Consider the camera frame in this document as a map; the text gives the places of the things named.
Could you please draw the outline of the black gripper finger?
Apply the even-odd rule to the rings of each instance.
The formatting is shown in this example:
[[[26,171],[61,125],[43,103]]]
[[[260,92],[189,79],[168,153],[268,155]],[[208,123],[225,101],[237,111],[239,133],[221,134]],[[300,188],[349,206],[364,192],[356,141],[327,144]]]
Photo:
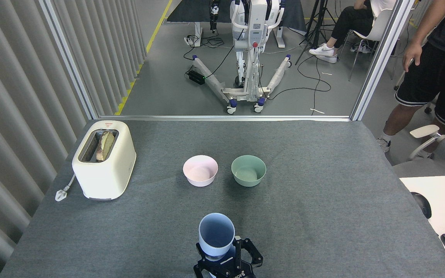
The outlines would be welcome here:
[[[246,250],[252,258],[250,265],[252,267],[260,267],[263,263],[263,257],[254,243],[250,239],[242,239],[240,236],[235,236],[233,240],[235,247],[235,255],[233,256],[233,265],[235,268],[242,268],[241,250]]]
[[[199,243],[196,243],[196,248],[201,256],[201,259],[193,266],[193,271],[196,276],[203,276],[202,271],[207,270],[212,274],[212,261],[209,261],[206,257],[205,252],[202,250]]]

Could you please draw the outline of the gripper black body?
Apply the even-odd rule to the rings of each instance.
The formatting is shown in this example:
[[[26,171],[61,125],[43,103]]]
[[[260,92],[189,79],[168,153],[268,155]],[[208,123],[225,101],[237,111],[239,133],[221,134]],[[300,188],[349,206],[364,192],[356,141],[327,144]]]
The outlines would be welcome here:
[[[233,258],[222,262],[212,261],[212,276],[216,278],[255,278],[253,267],[242,260],[242,268],[235,268]]]

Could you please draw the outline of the standing person's right hand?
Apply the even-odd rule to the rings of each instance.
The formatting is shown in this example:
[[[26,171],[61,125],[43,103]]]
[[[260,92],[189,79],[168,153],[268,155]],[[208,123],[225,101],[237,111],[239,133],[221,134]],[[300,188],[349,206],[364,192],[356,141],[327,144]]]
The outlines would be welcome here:
[[[415,66],[420,65],[420,58],[422,54],[422,44],[421,42],[411,42],[409,46],[406,48],[406,51],[403,55],[403,70],[404,72],[409,71],[410,65],[414,64]]]

